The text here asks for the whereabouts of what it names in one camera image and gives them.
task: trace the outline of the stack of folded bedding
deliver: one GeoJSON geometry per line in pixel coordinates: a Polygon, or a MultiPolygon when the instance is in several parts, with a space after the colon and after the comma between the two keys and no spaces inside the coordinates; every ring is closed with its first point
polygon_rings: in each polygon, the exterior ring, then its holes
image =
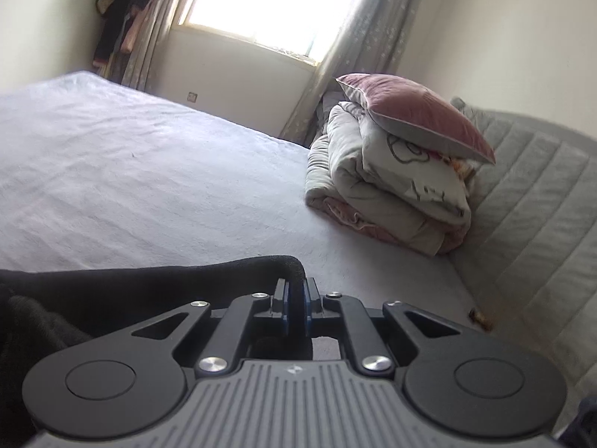
{"type": "Polygon", "coordinates": [[[470,160],[495,163],[456,108],[386,74],[339,77],[338,103],[309,152],[307,204],[341,224],[429,255],[458,247],[471,225],[470,160]]]}

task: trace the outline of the wall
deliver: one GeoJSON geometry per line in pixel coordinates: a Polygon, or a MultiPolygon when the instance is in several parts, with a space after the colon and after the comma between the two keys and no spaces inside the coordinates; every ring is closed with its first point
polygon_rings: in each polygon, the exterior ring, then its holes
{"type": "Polygon", "coordinates": [[[597,0],[423,0],[398,73],[597,137],[597,0]]]}
{"type": "Polygon", "coordinates": [[[91,68],[95,0],[0,0],[0,92],[91,68]]]}
{"type": "Polygon", "coordinates": [[[277,137],[313,69],[242,40],[174,27],[151,91],[277,137]],[[196,103],[187,101],[189,92],[198,95],[196,103]]]}

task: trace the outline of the pink pillow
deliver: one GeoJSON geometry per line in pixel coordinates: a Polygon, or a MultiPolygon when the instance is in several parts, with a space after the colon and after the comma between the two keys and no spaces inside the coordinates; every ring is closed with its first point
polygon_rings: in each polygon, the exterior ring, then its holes
{"type": "Polygon", "coordinates": [[[389,74],[346,74],[336,80],[389,134],[443,155],[495,164],[477,128],[425,86],[389,74]]]}

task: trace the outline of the white bed sheet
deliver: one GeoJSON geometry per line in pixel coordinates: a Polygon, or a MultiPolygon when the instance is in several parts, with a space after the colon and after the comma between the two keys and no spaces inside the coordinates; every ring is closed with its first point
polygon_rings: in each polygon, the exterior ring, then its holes
{"type": "Polygon", "coordinates": [[[2,269],[289,254],[321,291],[467,323],[473,301],[447,259],[360,236],[304,204],[300,146],[89,73],[0,96],[0,131],[2,269]]]}

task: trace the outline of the silver screw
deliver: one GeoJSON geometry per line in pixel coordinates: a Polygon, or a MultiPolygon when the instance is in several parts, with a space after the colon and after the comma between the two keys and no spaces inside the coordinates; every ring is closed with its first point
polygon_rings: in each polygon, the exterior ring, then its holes
{"type": "Polygon", "coordinates": [[[228,367],[228,362],[222,357],[205,357],[199,361],[199,368],[207,372],[220,372],[226,367],[228,367]]]}
{"type": "Polygon", "coordinates": [[[383,355],[370,355],[365,357],[361,363],[367,370],[386,370],[392,366],[392,361],[383,355]]]}

